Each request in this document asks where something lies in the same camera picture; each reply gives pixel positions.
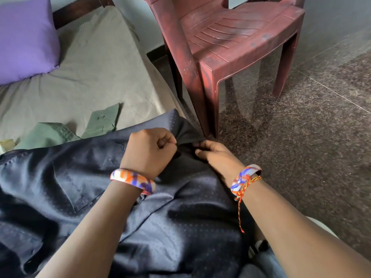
person's left hand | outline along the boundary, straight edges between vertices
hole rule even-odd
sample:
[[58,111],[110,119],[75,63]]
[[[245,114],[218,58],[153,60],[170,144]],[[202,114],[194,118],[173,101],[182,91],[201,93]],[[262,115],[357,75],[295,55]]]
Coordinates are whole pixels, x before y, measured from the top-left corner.
[[177,151],[174,135],[164,128],[145,129],[130,135],[120,168],[154,180]]

purple pillow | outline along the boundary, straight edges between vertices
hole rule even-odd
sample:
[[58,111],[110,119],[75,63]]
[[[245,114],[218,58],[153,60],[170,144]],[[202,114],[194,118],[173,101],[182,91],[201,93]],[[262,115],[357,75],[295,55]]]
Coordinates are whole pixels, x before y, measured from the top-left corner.
[[59,53],[50,0],[0,5],[0,85],[53,71]]

floor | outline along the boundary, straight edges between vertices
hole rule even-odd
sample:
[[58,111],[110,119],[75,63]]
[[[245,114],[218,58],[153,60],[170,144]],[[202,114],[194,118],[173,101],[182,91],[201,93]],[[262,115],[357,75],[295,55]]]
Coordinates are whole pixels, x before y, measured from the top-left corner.
[[[371,0],[336,1],[306,0],[278,100],[271,92],[280,50],[221,83],[219,141],[371,259]],[[167,58],[155,66],[175,91]],[[197,126],[188,96],[183,106]]]

person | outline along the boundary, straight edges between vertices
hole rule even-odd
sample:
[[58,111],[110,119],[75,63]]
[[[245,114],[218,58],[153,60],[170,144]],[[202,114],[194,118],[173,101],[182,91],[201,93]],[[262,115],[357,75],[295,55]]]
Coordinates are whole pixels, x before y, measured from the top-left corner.
[[[120,168],[153,180],[174,156],[176,143],[164,128],[132,133]],[[218,142],[205,140],[194,146],[196,155],[206,160],[228,187],[245,168]],[[140,188],[113,180],[37,278],[107,277],[127,217],[140,194]],[[370,277],[368,260],[302,215],[264,180],[249,185],[242,201],[287,277]]]

forearm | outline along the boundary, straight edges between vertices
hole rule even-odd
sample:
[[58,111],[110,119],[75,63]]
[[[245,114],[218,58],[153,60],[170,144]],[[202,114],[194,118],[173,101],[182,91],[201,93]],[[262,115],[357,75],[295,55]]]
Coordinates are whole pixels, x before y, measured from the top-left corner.
[[243,202],[288,277],[369,277],[370,262],[318,227],[264,181]]
[[37,278],[107,277],[121,233],[141,190],[112,181]]

